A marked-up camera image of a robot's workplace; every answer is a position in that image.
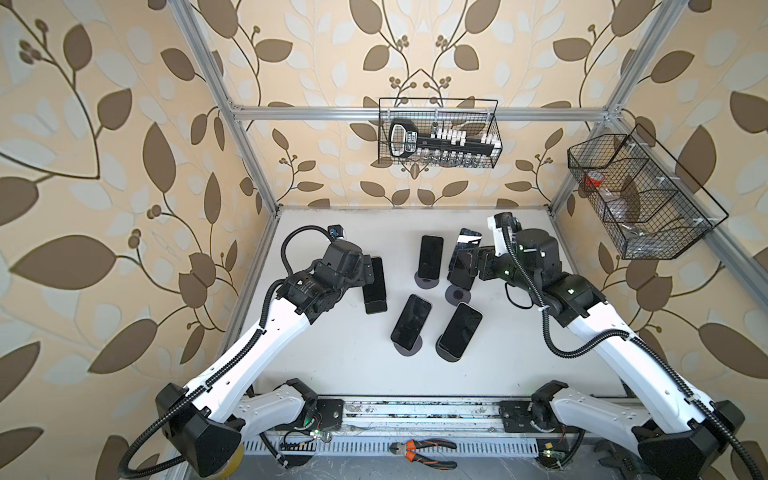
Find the black wire basket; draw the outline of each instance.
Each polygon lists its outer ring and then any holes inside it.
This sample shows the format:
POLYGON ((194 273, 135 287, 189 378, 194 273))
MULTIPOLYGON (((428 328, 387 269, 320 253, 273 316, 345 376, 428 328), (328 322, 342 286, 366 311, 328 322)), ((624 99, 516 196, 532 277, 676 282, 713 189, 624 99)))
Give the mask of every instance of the black wire basket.
POLYGON ((379 99, 379 163, 493 168, 502 154, 496 100, 379 99))
POLYGON ((677 258, 728 218, 710 192, 640 124, 629 135, 604 134, 569 148, 568 169, 626 260, 677 258), (655 147, 674 160, 674 173, 655 161, 655 147))

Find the smartphone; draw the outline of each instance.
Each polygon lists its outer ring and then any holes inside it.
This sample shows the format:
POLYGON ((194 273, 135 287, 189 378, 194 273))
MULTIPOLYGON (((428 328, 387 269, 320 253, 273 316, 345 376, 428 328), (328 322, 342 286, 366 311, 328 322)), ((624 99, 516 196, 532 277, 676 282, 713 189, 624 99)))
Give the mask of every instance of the smartphone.
POLYGON ((475 282, 475 268, 472 265, 474 260, 475 256, 471 252, 467 250, 458 252, 453 269, 448 274, 448 280, 459 288, 471 290, 475 282))
POLYGON ((422 249, 419 253, 419 278, 437 280, 440 278, 442 260, 442 237, 425 235, 422 237, 422 249))
POLYGON ((373 283, 362 286, 362 298, 366 303, 366 313, 386 312, 386 284, 382 257, 371 257, 373 283))
POLYGON ((480 232, 475 232, 469 228, 462 228, 461 231, 459 231, 458 239, 456 240, 456 246, 453 247, 451 261, 448 263, 449 280, 451 279, 453 266, 456 264, 456 256, 458 255, 458 252, 480 247, 480 240, 482 240, 482 233, 480 232))
POLYGON ((424 322, 427 320, 432 304, 418 295, 408 297, 406 307, 402 309, 395 329, 389 339, 406 350, 411 350, 419 338, 424 322))
POLYGON ((458 362, 482 320, 482 313, 460 303, 437 341, 437 353, 449 362, 458 362))

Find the metal extrusion bar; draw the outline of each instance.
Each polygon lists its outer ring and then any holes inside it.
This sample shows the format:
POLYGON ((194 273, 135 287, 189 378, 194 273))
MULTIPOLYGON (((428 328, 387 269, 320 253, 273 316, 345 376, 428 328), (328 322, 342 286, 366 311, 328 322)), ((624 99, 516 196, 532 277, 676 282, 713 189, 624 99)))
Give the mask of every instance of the metal extrusion bar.
POLYGON ((608 98, 606 107, 610 112, 621 111, 626 106, 632 90, 634 90, 645 68, 656 55, 659 47, 669 35, 683 9, 688 5, 688 0, 665 0, 661 2, 659 11, 654 17, 653 24, 643 37, 643 41, 637 47, 632 59, 621 74, 621 79, 608 98))
MULTIPOLYGON (((632 127, 620 114, 611 115, 609 119, 617 133, 629 134, 632 132, 632 127)), ((650 148, 645 150, 661 168, 667 170, 666 164, 663 161, 660 161, 653 150, 650 148)), ((690 198, 702 212, 707 212, 707 209, 701 205, 684 184, 680 183, 678 184, 678 187, 680 188, 680 191, 686 194, 686 196, 688 196, 688 198, 690 198)), ((751 257, 751 255, 744 251, 741 245, 739 245, 722 226, 709 232, 704 237, 704 241, 715 256, 723 262, 723 265, 725 265, 731 275, 739 280, 746 291, 750 293, 763 311, 768 312, 768 273, 751 257)))
POLYGON ((176 18, 176 23, 179 25, 179 29, 187 39, 187 43, 197 60, 197 64, 200 66, 200 73, 203 78, 205 78, 210 93, 214 96, 216 105, 221 112, 221 117, 224 123, 227 124, 230 133, 234 137, 235 144, 243 155, 243 162, 246 165, 246 169, 253 178, 257 190, 261 193, 263 205, 270 215, 274 215, 277 212, 277 203, 272 195, 272 190, 269 188, 269 182, 267 181, 263 170, 261 170, 256 154, 250 146, 245 129, 232 115, 230 107, 231 102, 227 95, 227 89, 219 74, 214 57, 208 50, 205 39, 197 27, 192 7, 187 0, 170 0, 170 7, 174 12, 174 17, 176 18))
MULTIPOLYGON (((337 108, 337 107, 233 107, 237 120, 328 120, 328 121, 371 121, 379 120, 378 108, 337 108)), ((409 108, 393 108, 393 111, 407 111, 409 108)), ((440 108, 441 112, 478 112, 485 108, 440 108)), ((497 108, 497 121, 603 121, 607 112, 603 108, 497 108)))

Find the brown leaf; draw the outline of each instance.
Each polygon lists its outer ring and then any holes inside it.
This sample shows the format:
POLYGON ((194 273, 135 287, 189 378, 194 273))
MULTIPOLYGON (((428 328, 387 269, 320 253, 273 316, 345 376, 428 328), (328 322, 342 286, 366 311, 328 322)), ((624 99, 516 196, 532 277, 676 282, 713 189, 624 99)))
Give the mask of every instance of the brown leaf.
POLYGON ((694 60, 694 54, 689 51, 671 51, 656 63, 650 73, 650 79, 658 84, 667 83, 679 77, 694 60))
POLYGON ((552 44, 554 54, 564 61, 584 60, 592 49, 588 40, 579 37, 555 40, 552 44))
POLYGON ((624 70, 627 68, 627 65, 629 65, 629 62, 632 59, 632 55, 634 55, 634 49, 630 48, 629 50, 627 50, 627 53, 624 54, 624 60, 621 61, 619 74, 624 74, 624 70))
POLYGON ((598 260, 600 260, 600 266, 603 267, 605 273, 609 275, 613 273, 614 258, 602 242, 600 242, 600 246, 598 247, 598 260))
POLYGON ((39 427, 24 427, 23 429, 0 433, 0 468, 5 467, 26 452, 42 434, 43 429, 39 427))
POLYGON ((423 190, 419 188, 416 191, 416 196, 419 198, 419 201, 427 206, 431 206, 433 203, 435 203, 435 194, 432 193, 430 190, 423 190))
POLYGON ((0 357, 0 402, 27 377, 37 362, 38 355, 40 355, 40 342, 20 346, 0 357))
POLYGON ((637 28, 654 7, 654 0, 621 0, 611 18, 611 30, 623 37, 637 28))
POLYGON ((508 200, 506 198, 499 198, 496 200, 496 208, 515 208, 520 207, 514 200, 508 200))
POLYGON ((504 186, 515 192, 527 192, 532 187, 531 182, 529 181, 512 182, 510 184, 504 184, 504 186))
POLYGON ((200 14, 208 25, 224 38, 237 33, 237 12, 230 0, 197 0, 200 14))
POLYGON ((384 187, 373 182, 360 182, 360 188, 371 197, 384 197, 386 195, 384 187))
POLYGON ((349 128, 352 128, 355 135, 365 141, 376 141, 379 138, 376 129, 368 124, 351 124, 349 128))
POLYGON ((397 206, 403 205, 406 201, 408 201, 408 197, 410 196, 410 189, 397 190, 394 194, 392 194, 392 203, 397 206))
POLYGON ((320 198, 318 200, 313 200, 307 204, 308 207, 315 207, 315 208, 330 208, 331 206, 331 200, 328 198, 320 198))
POLYGON ((459 130, 463 130, 467 132, 467 137, 473 137, 477 134, 479 134, 483 128, 485 128, 485 124, 482 122, 472 122, 468 124, 463 124, 461 127, 459 127, 459 130))
POLYGON ((197 351, 200 349, 200 344, 203 342, 204 336, 205 329, 202 325, 198 325, 194 330, 192 330, 190 338, 187 339, 187 345, 184 346, 184 351, 181 353, 181 361, 179 362, 180 365, 183 365, 184 363, 192 360, 194 354, 197 353, 197 351))
POLYGON ((552 133, 552 135, 549 136, 546 142, 544 142, 544 148, 546 150, 549 150, 550 148, 554 147, 558 144, 558 142, 563 138, 563 129, 559 128, 555 132, 552 133))
MULTIPOLYGON (((741 445, 744 446, 747 453, 752 457, 752 460, 755 461, 757 469, 763 474, 763 478, 768 477, 768 461, 766 460, 766 456, 760 448, 760 445, 754 440, 746 440, 745 442, 741 442, 741 445)), ((741 457, 739 457, 739 454, 734 450, 730 451, 730 467, 733 469, 733 473, 736 474, 738 480, 752 480, 752 475, 744 464, 744 460, 742 460, 741 457)))
POLYGON ((323 184, 317 184, 315 182, 299 182, 296 187, 302 192, 313 192, 323 188, 323 184))
POLYGON ((637 305, 643 310, 655 312, 667 305, 672 293, 671 276, 655 276, 637 291, 637 305))
POLYGON ((654 125, 654 122, 652 122, 650 118, 637 117, 634 119, 634 123, 640 125, 637 129, 640 138, 645 140, 649 147, 656 146, 656 126, 654 125))
POLYGON ((67 235, 36 247, 10 271, 51 288, 81 290, 107 276, 116 260, 114 252, 95 238, 67 235))
POLYGON ((477 0, 470 5, 464 17, 464 28, 469 33, 477 34, 489 27, 496 18, 501 0, 477 0))
POLYGON ((459 195, 464 192, 464 190, 467 189, 467 186, 469 185, 468 180, 460 180, 458 182, 453 182, 448 185, 445 185, 442 189, 442 196, 443 197, 455 197, 456 195, 459 195))
POLYGON ((550 104, 542 105, 541 108, 570 108, 571 102, 568 100, 553 101, 550 104))
POLYGON ((224 123, 220 118, 214 118, 214 133, 216 134, 216 142, 219 144, 219 149, 224 151, 224 123))
POLYGON ((192 274, 205 286, 211 286, 216 281, 216 265, 207 253, 192 253, 190 255, 192 274))
POLYGON ((205 285, 192 273, 179 273, 179 291, 184 303, 193 309, 202 307, 208 298, 205 285))
POLYGON ((315 161, 307 160, 307 161, 301 162, 296 169, 300 172, 308 172, 312 170, 314 167, 315 167, 315 161))
POLYGON ((39 197, 35 182, 21 177, 0 178, 0 226, 29 212, 39 197))
POLYGON ((272 140, 274 140, 283 150, 288 150, 288 140, 285 138, 285 135, 281 134, 276 128, 272 129, 272 140))
POLYGON ((368 50, 366 59, 362 61, 362 69, 365 71, 377 71, 384 68, 389 61, 389 47, 386 45, 374 45, 368 50))
POLYGON ((85 68, 93 57, 93 46, 82 24, 72 27, 64 36, 64 58, 72 70, 85 68))
POLYGON ((656 339, 656 336, 650 332, 647 328, 640 329, 640 338, 653 350, 663 361, 667 361, 667 356, 664 354, 664 349, 661 348, 661 344, 656 339))
POLYGON ((216 223, 216 220, 219 220, 221 189, 219 188, 219 180, 216 179, 216 174, 211 174, 208 177, 208 185, 205 186, 203 208, 205 209, 205 217, 208 219, 208 223, 213 225, 216 223))
POLYGON ((118 464, 126 450, 128 442, 123 437, 109 435, 96 465, 95 480, 119 480, 118 464))
POLYGON ((768 379, 768 356, 729 326, 706 323, 699 328, 701 342, 726 367, 756 379, 768 379))
POLYGON ((389 157, 381 157, 376 159, 373 163, 371 163, 371 167, 374 168, 389 168, 392 166, 392 158, 389 157))
POLYGON ((197 145, 205 138, 205 130, 208 129, 208 116, 199 114, 192 120, 190 128, 190 141, 192 145, 197 145))
POLYGON ((709 467, 707 470, 704 470, 704 473, 701 475, 701 480, 725 480, 725 477, 723 477, 723 474, 718 472, 716 468, 709 467))
POLYGON ((176 181, 176 161, 168 140, 157 124, 152 124, 144 137, 144 169, 155 187, 168 193, 176 181))
POLYGON ((518 170, 523 170, 524 172, 533 171, 533 164, 527 160, 517 160, 515 161, 515 166, 518 170))
POLYGON ((133 94, 130 88, 106 94, 96 107, 101 126, 107 130, 117 130, 122 127, 131 113, 132 103, 133 94))
POLYGON ((568 215, 574 216, 574 210, 576 209, 576 197, 574 197, 573 194, 571 194, 570 197, 568 197, 568 202, 565 204, 566 208, 568 208, 568 215))
POLYGON ((632 260, 627 267, 627 285, 639 290, 645 283, 656 276, 659 260, 632 260))
POLYGON ((160 52, 160 56, 172 74, 184 81, 194 79, 194 67, 187 54, 178 48, 167 48, 160 52))
POLYGON ((457 45, 453 51, 453 61, 462 70, 474 71, 480 69, 478 54, 469 45, 457 45))
POLYGON ((157 334, 157 324, 150 319, 133 322, 118 333, 99 352, 88 367, 91 373, 115 373, 138 360, 157 334))
POLYGON ((230 249, 227 252, 227 259, 224 261, 224 269, 227 272, 231 272, 235 267, 235 260, 237 260, 237 240, 230 245, 230 249))
POLYGON ((708 12, 712 9, 712 0, 689 0, 688 8, 696 13, 708 12))
POLYGON ((680 152, 674 173, 696 193, 710 179, 716 163, 717 151, 712 136, 699 125, 680 152))
POLYGON ((730 114, 742 130, 751 134, 768 129, 768 101, 764 98, 731 92, 730 114))
POLYGON ((382 28, 382 11, 372 0, 349 0, 349 10, 360 30, 368 35, 379 33, 382 28))
POLYGON ((245 177, 240 181, 240 189, 247 197, 253 195, 253 181, 251 181, 250 177, 245 177))
POLYGON ((216 62, 216 67, 219 69, 219 74, 224 75, 224 62, 221 60, 221 54, 218 50, 214 50, 210 53, 214 57, 214 61, 216 62))
POLYGON ((293 50, 293 43, 278 38, 269 38, 256 44, 256 56, 269 63, 285 60, 291 50, 293 50))

